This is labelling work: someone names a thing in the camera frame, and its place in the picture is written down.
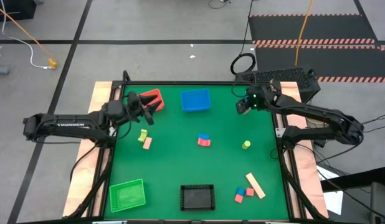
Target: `green basket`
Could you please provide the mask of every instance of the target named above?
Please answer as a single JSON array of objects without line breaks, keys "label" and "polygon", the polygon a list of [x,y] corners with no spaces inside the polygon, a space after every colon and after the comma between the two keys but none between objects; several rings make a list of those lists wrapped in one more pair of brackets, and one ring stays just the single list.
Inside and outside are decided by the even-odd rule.
[{"label": "green basket", "polygon": [[142,179],[132,180],[110,187],[111,212],[119,212],[140,205],[145,205]]}]

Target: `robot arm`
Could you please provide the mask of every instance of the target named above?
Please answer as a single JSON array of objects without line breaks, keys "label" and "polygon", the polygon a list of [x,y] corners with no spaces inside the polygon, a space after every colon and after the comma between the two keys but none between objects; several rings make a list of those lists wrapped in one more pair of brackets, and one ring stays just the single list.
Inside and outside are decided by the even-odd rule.
[{"label": "robot arm", "polygon": [[117,128],[132,121],[139,123],[139,116],[144,116],[149,125],[154,124],[152,115],[161,101],[147,104],[156,97],[138,96],[130,91],[126,105],[121,100],[109,101],[100,111],[89,114],[35,114],[24,118],[24,135],[31,141],[40,137],[63,136],[89,139],[98,147],[112,147],[115,137],[109,135],[110,127]]},{"label": "robot arm", "polygon": [[363,140],[363,125],[354,117],[338,110],[305,105],[280,92],[280,82],[269,85],[250,86],[246,95],[237,102],[237,112],[247,113],[251,109],[268,110],[282,115],[297,114],[328,124],[324,128],[300,129],[288,126],[281,133],[285,148],[294,148],[301,140],[334,139],[342,144],[360,144]]}]

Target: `red object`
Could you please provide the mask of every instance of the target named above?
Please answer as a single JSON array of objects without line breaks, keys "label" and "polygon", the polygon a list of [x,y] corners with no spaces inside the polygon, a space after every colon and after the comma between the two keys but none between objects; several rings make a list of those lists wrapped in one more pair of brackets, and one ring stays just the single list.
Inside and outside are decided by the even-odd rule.
[{"label": "red object", "polygon": [[245,191],[245,194],[246,194],[246,196],[252,197],[252,196],[254,196],[255,191],[251,188],[247,188],[247,190]]},{"label": "red object", "polygon": [[209,147],[209,146],[211,146],[211,140],[210,139],[206,140],[206,139],[199,138],[198,139],[198,145],[199,146]]},{"label": "red object", "polygon": [[150,103],[148,103],[148,105],[151,105],[151,104],[153,104],[153,103],[158,102],[159,100],[162,100],[162,103],[159,105],[159,107],[156,109],[156,111],[159,111],[159,110],[163,109],[163,106],[165,105],[165,103],[163,102],[162,95],[161,95],[161,92],[159,91],[159,89],[150,90],[150,91],[145,92],[145,93],[142,93],[142,94],[140,94],[140,95],[141,95],[141,96],[157,95],[157,97],[155,98],[155,100],[153,100],[153,101],[151,101]]},{"label": "red object", "polygon": [[244,199],[243,196],[241,196],[241,195],[236,195],[234,200],[235,200],[236,202],[238,202],[238,203],[242,203],[242,199]]}]

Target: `gray floor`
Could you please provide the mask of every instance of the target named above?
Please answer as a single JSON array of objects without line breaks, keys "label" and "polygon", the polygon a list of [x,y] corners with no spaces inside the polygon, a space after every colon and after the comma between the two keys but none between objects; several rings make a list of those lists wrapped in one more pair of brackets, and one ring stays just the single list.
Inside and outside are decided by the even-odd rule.
[{"label": "gray floor", "polygon": [[[44,0],[33,20],[20,23],[38,39],[72,40],[85,3],[86,0]],[[309,0],[260,0],[254,2],[252,13],[305,13],[308,3]],[[377,37],[385,40],[385,0],[361,3]],[[218,10],[209,9],[207,0],[94,0],[81,39],[241,39],[248,9],[249,1],[243,0],[233,0]],[[357,13],[357,9],[353,0],[317,0],[312,13]],[[25,39],[10,22],[7,33]],[[0,49],[0,64],[11,66],[11,73],[0,77],[0,223],[7,222],[34,148],[22,136],[22,119],[47,111],[69,47],[47,46],[60,61],[56,70],[31,67],[29,49],[24,45],[3,45]],[[45,65],[45,55],[34,48],[35,63]],[[79,45],[56,113],[87,112],[95,81],[120,79],[124,69],[134,80],[232,80],[229,65],[240,48],[221,44]],[[247,65],[248,61],[241,61],[237,69]],[[322,83],[321,88],[314,105],[337,108],[360,121],[385,112],[385,84]],[[380,121],[368,128],[382,125]],[[330,142],[321,152],[330,156],[346,148]],[[76,145],[44,146],[19,222],[61,217],[76,153]],[[360,147],[330,162],[349,173],[385,166],[385,129],[366,134]],[[365,193],[354,193],[368,201]],[[350,218],[354,211],[359,215]],[[345,197],[343,215],[332,218],[365,222],[366,211]]]}]

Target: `white paper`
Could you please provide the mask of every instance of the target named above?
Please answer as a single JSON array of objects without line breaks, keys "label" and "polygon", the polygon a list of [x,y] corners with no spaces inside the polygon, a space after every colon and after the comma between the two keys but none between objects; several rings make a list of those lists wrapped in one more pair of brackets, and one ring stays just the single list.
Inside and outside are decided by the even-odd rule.
[{"label": "white paper", "polygon": [[[319,166],[317,166],[317,170],[321,172],[321,174],[323,174],[327,179],[339,177],[338,174],[334,174]],[[321,176],[320,174],[318,175],[320,176],[320,180],[324,180],[323,176]],[[342,198],[343,198],[342,191],[324,193],[325,205],[327,209],[338,215],[341,215],[341,212],[342,212]]]}]

